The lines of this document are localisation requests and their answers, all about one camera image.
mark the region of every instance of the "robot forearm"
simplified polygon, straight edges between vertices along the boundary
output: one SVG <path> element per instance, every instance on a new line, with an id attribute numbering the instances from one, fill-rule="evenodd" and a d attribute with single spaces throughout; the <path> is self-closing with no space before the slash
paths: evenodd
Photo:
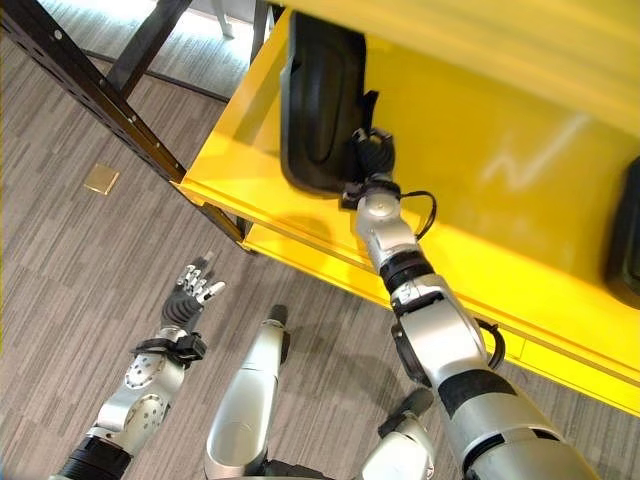
<path id="1" fill-rule="evenodd" d="M 206 347 L 193 332 L 204 303 L 224 283 L 200 278 L 207 259 L 186 267 L 165 302 L 156 336 L 138 344 L 123 383 L 104 403 L 85 439 L 49 480 L 118 480 L 164 421 L 191 362 Z"/>
<path id="2" fill-rule="evenodd" d="M 465 479 L 596 479 L 529 399 L 488 367 L 476 321 L 425 259 L 400 217 L 397 187 L 385 182 L 359 200 L 357 230 L 391 295 L 405 370 L 440 399 Z"/>

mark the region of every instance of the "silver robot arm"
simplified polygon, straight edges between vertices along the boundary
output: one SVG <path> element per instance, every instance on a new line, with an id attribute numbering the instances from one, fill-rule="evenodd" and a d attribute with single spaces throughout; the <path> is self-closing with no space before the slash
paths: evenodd
<path id="1" fill-rule="evenodd" d="M 104 403 L 84 440 L 59 474 L 49 480 L 117 480 L 160 428 L 185 370 L 206 346 L 194 332 L 207 301 L 225 286 L 202 275 L 209 258 L 198 258 L 178 277 L 163 308 L 161 328 L 138 344 L 118 390 Z"/>
<path id="2" fill-rule="evenodd" d="M 439 399 L 465 479 L 597 479 L 533 403 L 488 367 L 476 321 L 426 260 L 400 216 L 399 193 L 389 176 L 365 184 L 357 231 L 391 295 L 405 370 Z"/>

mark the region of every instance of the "yellow shelf panel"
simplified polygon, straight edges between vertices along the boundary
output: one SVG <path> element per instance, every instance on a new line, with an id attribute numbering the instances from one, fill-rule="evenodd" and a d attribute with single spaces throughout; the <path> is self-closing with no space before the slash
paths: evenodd
<path id="1" fill-rule="evenodd" d="M 390 308 L 389 295 L 382 281 L 369 271 L 323 254 L 304 243 L 260 225 L 253 226 L 244 244 L 256 252 Z M 640 386 L 574 360 L 569 357 L 570 352 L 554 351 L 531 340 L 525 340 L 520 335 L 506 330 L 504 326 L 501 332 L 507 344 L 506 358 L 510 362 L 640 416 Z M 493 351 L 493 338 L 484 330 L 482 333 L 487 348 Z"/>
<path id="2" fill-rule="evenodd" d="M 292 8 L 640 132 L 640 3 L 286 0 Z"/>
<path id="3" fill-rule="evenodd" d="M 340 211 L 336 199 L 296 190 L 280 170 L 287 18 L 177 187 L 195 202 L 311 247 L 319 264 L 338 260 L 332 268 L 349 272 L 341 286 L 379 302 L 386 296 L 372 297 L 376 290 L 353 277 L 357 271 L 375 278 L 354 215 Z M 367 40 L 366 83 L 381 92 L 374 124 L 395 135 L 396 181 L 404 191 L 427 188 L 439 200 L 438 222 L 422 242 L 436 270 L 475 313 L 640 385 L 640 312 L 616 301 L 600 280 L 623 171 L 640 151 L 638 139 L 385 40 Z M 429 205 L 407 199 L 404 207 L 417 227 Z"/>

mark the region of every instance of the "gray carpet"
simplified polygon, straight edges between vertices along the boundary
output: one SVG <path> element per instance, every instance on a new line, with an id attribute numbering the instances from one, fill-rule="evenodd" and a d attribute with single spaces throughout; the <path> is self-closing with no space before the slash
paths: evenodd
<path id="1" fill-rule="evenodd" d="M 412 384 L 389 336 L 392 315 L 219 233 L 7 40 L 3 64 L 3 321 L 0 444 L 5 478 L 47 478 L 64 463 L 116 385 L 127 351 L 154 333 L 181 267 L 213 250 L 228 288 L 203 315 L 206 358 L 188 372 L 129 480 L 203 480 L 216 405 L 255 328 L 290 309 L 270 454 L 351 478 L 376 427 Z M 190 163 L 223 106 L 144 78 L 131 103 Z M 112 193 L 82 187 L 95 162 L 122 172 Z M 640 419 L 512 365 L 527 391 L 609 480 L 640 479 Z M 433 411 L 438 480 L 460 478 Z"/>

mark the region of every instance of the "black cable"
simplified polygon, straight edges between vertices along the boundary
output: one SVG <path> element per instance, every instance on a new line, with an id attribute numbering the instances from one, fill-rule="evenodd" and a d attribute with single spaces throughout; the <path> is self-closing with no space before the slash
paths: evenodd
<path id="1" fill-rule="evenodd" d="M 418 233 L 416 233 L 416 240 L 420 241 L 436 221 L 436 215 L 438 213 L 438 201 L 436 200 L 436 197 L 433 193 L 427 192 L 426 190 L 416 190 L 415 192 L 403 193 L 402 195 L 400 195 L 400 198 L 406 197 L 429 197 L 431 199 L 431 213 L 429 214 L 429 218 L 427 218 L 427 222 L 424 224 L 424 227 L 422 227 L 422 229 Z"/>
<path id="2" fill-rule="evenodd" d="M 504 337 L 498 331 L 497 323 L 491 325 L 489 322 L 485 322 L 484 320 L 481 320 L 479 318 L 476 318 L 475 320 L 476 322 L 478 322 L 478 326 L 491 333 L 493 339 L 496 341 L 496 349 L 493 351 L 493 355 L 489 360 L 489 367 L 492 370 L 495 370 L 500 365 L 502 365 L 502 362 L 504 361 L 504 355 L 507 350 L 507 345 L 504 343 Z"/>

